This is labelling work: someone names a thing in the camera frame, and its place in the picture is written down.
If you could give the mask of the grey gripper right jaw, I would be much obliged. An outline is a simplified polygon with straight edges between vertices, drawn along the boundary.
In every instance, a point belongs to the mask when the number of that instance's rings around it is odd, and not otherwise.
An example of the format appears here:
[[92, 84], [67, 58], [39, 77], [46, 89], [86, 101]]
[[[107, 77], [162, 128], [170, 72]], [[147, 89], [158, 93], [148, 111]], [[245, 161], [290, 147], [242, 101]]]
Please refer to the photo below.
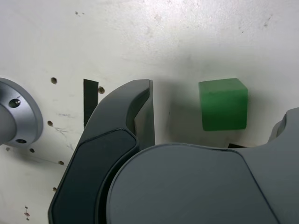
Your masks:
[[147, 148], [117, 172], [109, 224], [296, 224], [299, 221], [299, 111], [257, 147], [172, 143]]

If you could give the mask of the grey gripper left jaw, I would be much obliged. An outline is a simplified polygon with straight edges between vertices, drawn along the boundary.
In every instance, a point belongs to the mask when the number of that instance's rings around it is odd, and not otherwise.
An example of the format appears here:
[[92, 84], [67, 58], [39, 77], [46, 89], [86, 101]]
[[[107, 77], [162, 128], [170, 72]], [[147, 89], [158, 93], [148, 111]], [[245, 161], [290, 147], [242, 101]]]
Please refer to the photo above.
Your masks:
[[104, 224], [116, 173], [155, 144], [153, 82], [128, 82], [91, 114], [48, 210], [51, 224]]

